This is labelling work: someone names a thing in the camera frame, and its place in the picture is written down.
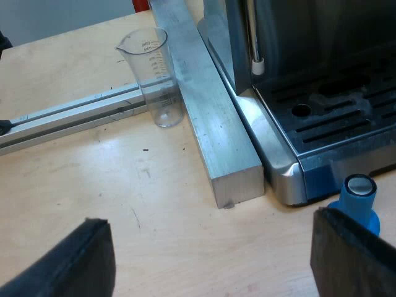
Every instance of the blue cap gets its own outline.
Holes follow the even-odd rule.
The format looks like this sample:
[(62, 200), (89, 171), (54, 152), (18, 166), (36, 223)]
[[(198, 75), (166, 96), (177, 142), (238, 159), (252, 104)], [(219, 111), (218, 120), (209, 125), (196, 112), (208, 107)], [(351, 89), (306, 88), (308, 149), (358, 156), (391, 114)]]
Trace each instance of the blue cap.
[(372, 210), (376, 194), (377, 185), (372, 178), (364, 174), (354, 174), (344, 180), (340, 200), (330, 203), (329, 207), (341, 210), (378, 236), (379, 218)]

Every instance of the measuring beaker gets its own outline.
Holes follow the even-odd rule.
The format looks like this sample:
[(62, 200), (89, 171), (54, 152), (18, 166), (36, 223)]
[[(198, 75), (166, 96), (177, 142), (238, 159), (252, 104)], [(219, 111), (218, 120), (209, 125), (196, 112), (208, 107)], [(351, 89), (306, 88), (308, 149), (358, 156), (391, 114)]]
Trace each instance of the measuring beaker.
[(168, 34), (162, 28), (138, 29), (116, 47), (130, 65), (155, 124), (171, 127), (183, 118)]

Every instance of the table surface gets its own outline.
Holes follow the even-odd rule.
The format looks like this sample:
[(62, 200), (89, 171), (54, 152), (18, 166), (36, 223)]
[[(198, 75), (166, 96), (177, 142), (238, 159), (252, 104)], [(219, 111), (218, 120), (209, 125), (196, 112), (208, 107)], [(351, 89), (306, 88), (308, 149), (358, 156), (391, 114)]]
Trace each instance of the table surface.
[[(8, 49), (0, 118), (129, 84), (114, 46), (154, 25), (142, 12)], [(219, 210), (187, 117), (171, 129), (144, 113), (0, 157), (0, 285), (86, 217), (111, 224), (114, 296), (317, 296), (312, 214), (267, 193)], [(396, 245), (396, 173), (376, 177), (381, 237)]]

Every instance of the drip tray grate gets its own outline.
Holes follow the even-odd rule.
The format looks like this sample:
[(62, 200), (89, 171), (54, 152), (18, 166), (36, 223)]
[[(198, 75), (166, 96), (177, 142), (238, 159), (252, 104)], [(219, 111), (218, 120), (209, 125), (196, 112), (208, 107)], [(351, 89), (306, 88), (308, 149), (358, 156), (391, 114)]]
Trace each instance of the drip tray grate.
[(396, 53), (256, 89), (297, 153), (306, 153), (396, 123)]

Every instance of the espresso machine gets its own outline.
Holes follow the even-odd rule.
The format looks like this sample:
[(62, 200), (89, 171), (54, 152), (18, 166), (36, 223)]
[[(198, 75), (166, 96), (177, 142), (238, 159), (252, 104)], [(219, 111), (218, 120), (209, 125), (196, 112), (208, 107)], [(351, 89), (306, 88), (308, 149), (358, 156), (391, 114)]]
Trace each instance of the espresso machine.
[(277, 198), (396, 164), (396, 2), (205, 0), (198, 29)]

